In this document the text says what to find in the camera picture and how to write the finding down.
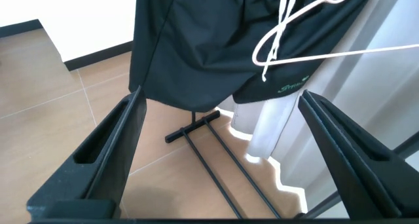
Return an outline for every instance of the grout line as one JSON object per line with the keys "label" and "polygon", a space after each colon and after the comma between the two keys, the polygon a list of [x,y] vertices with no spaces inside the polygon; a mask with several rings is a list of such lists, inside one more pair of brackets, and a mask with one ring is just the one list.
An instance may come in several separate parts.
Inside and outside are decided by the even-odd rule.
{"label": "grout line", "polygon": [[120,200],[120,203],[122,204],[122,208],[123,208],[123,209],[124,209],[124,211],[125,211],[126,218],[130,218],[130,215],[128,215],[128,212],[126,211],[125,204],[124,204],[124,201],[123,201],[123,199],[122,199],[122,198],[121,198],[121,200]]}
{"label": "grout line", "polygon": [[122,77],[122,76],[125,76],[125,75],[128,75],[128,74],[129,73],[123,73],[121,75],[118,75],[118,76],[115,76],[115,77],[111,77],[110,79],[106,79],[104,81],[101,81],[100,83],[95,83],[95,84],[93,84],[91,86],[87,86],[86,89],[89,89],[90,87],[93,87],[93,86],[98,86],[98,85],[103,84],[103,83],[107,83],[109,81],[112,81],[113,79],[117,79],[118,77]]}
{"label": "grout line", "polygon": [[90,112],[91,112],[91,114],[92,114],[92,118],[93,118],[94,125],[95,125],[95,126],[98,126],[98,124],[96,123],[96,119],[94,118],[94,114],[93,114],[92,106],[90,105],[89,97],[87,97],[87,92],[86,92],[86,89],[85,89],[85,87],[84,87],[83,80],[81,79],[81,75],[80,75],[79,70],[77,70],[77,74],[79,74],[79,77],[80,77],[80,82],[81,82],[81,86],[83,86],[84,95],[86,96],[87,104],[89,105],[89,109],[90,109]]}
{"label": "grout line", "polygon": [[138,172],[138,171],[140,171],[140,170],[142,170],[142,169],[144,169],[144,168],[146,168],[146,167],[148,167],[148,166],[150,166],[150,165],[154,164],[155,162],[157,162],[157,161],[159,161],[159,160],[164,159],[165,157],[167,157],[167,156],[171,155],[171,154],[172,154],[172,153],[174,153],[174,152],[177,152],[178,150],[180,150],[180,149],[184,148],[185,146],[186,146],[186,144],[185,144],[185,145],[182,145],[181,147],[179,147],[179,148],[175,149],[174,151],[172,151],[172,152],[168,153],[167,155],[164,155],[163,157],[160,157],[160,158],[158,158],[158,159],[156,159],[156,160],[154,160],[154,161],[150,162],[149,164],[147,164],[147,165],[145,165],[145,166],[142,166],[141,168],[138,168],[137,170],[135,170],[135,171],[133,171],[132,173],[128,174],[128,176],[131,176],[131,175],[133,175],[134,173],[136,173],[136,172]]}
{"label": "grout line", "polygon": [[71,94],[77,93],[77,92],[79,92],[79,91],[81,91],[81,90],[82,90],[82,89],[80,89],[80,90],[76,90],[76,91],[73,91],[73,92],[71,92],[71,93],[65,94],[65,95],[63,95],[63,96],[60,96],[60,97],[57,97],[57,98],[54,98],[54,99],[51,99],[51,100],[45,101],[45,102],[43,102],[43,103],[39,103],[39,104],[37,104],[37,105],[31,106],[31,107],[29,107],[29,108],[27,108],[27,109],[23,109],[23,110],[20,110],[20,111],[17,111],[17,112],[11,113],[11,114],[9,114],[9,115],[6,115],[6,116],[3,116],[3,117],[0,117],[0,119],[4,119],[4,118],[7,118],[7,117],[9,117],[9,116],[13,116],[13,115],[15,115],[15,114],[18,114],[18,113],[21,113],[21,112],[27,111],[27,110],[29,110],[29,109],[33,109],[34,107],[38,107],[38,106],[44,105],[44,104],[46,104],[46,103],[53,102],[54,100],[59,100],[59,99],[61,99],[61,98],[64,98],[64,97],[66,97],[66,96],[69,96],[69,95],[71,95]]}

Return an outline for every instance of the floor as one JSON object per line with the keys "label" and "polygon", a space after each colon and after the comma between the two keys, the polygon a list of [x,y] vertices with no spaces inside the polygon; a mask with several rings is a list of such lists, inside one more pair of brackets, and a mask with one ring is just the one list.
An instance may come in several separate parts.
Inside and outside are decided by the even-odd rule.
{"label": "floor", "polygon": [[[68,72],[43,29],[0,39],[0,223],[30,220],[28,198],[128,94],[130,55]],[[164,142],[190,119],[188,111],[147,101],[122,217],[235,218],[185,139]],[[229,122],[222,116],[211,124],[279,213],[299,213],[299,196],[280,189],[278,168],[248,161],[248,141],[233,136]],[[191,138],[246,218],[274,217],[207,128]]]}

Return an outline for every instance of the white drawstring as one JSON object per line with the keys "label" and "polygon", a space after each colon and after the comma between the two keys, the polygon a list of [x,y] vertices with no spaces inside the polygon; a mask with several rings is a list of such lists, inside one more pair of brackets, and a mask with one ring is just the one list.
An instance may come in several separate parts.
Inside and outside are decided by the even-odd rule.
{"label": "white drawstring", "polygon": [[[282,36],[283,31],[285,31],[285,28],[287,27],[287,23],[284,23],[283,21],[288,19],[289,15],[291,14],[291,10],[294,7],[295,0],[289,0],[287,12],[285,13],[285,17],[282,18],[283,13],[285,12],[285,6],[287,4],[287,0],[281,0],[280,1],[280,7],[279,7],[279,15],[278,15],[278,30],[275,35],[274,42],[272,43],[272,47],[270,48],[268,58],[266,59],[266,62],[270,62],[271,60],[276,60],[276,57],[278,55],[278,49],[280,47],[280,39]],[[268,71],[269,64],[266,64],[263,68],[262,73],[262,81],[266,81],[266,71]]]}

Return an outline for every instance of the clothes rack base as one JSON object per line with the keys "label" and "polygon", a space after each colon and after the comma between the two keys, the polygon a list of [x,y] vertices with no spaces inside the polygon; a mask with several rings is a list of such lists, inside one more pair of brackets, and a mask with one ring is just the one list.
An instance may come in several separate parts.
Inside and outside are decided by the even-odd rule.
{"label": "clothes rack base", "polygon": [[275,210],[272,203],[269,201],[269,199],[264,195],[264,193],[261,191],[259,186],[254,182],[254,180],[251,178],[249,173],[246,171],[246,169],[242,166],[242,164],[239,162],[239,160],[236,158],[234,153],[228,148],[227,144],[221,139],[219,134],[215,131],[215,129],[211,126],[210,122],[218,119],[220,117],[220,111],[214,111],[213,113],[202,117],[201,119],[196,121],[195,112],[192,112],[192,123],[189,124],[186,127],[182,127],[179,130],[171,133],[170,135],[167,135],[164,139],[166,143],[171,143],[176,139],[181,138],[184,136],[186,140],[188,141],[188,144],[192,148],[192,150],[195,152],[196,156],[199,158],[202,165],[204,165],[204,168],[207,170],[208,174],[211,176],[214,183],[217,185],[218,189],[220,190],[221,194],[224,196],[224,199],[227,201],[228,205],[232,208],[233,212],[236,214],[238,219],[243,219],[239,209],[234,204],[233,200],[228,196],[228,193],[225,191],[225,188],[221,185],[220,181],[217,179],[217,176],[212,172],[210,166],[208,166],[207,162],[204,160],[202,155],[199,153],[198,149],[196,148],[195,144],[191,140],[191,138],[188,136],[188,133],[192,132],[193,130],[196,130],[200,128],[201,126],[207,126],[211,133],[217,138],[218,142],[223,146],[224,150],[230,155],[231,159],[236,163],[237,167],[239,167],[240,171],[243,173],[243,175],[247,178],[247,180],[250,182],[250,184],[253,186],[253,188],[256,190],[256,192],[259,194],[259,196],[263,199],[265,204],[269,207],[269,209],[272,211],[272,213],[275,215],[276,218],[281,218],[279,213]]}

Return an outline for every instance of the black baseboard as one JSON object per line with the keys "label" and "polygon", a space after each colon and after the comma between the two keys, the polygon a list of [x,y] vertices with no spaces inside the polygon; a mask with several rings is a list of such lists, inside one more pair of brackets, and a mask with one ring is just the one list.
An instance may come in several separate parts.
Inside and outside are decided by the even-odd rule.
{"label": "black baseboard", "polygon": [[43,28],[38,19],[0,27],[0,38]]}
{"label": "black baseboard", "polygon": [[132,50],[132,41],[123,43],[114,47],[106,48],[105,50],[97,51],[95,53],[88,54],[86,56],[81,56],[75,58],[74,60],[69,60],[64,62],[69,71],[106,60],[118,56],[120,54],[127,53]]}

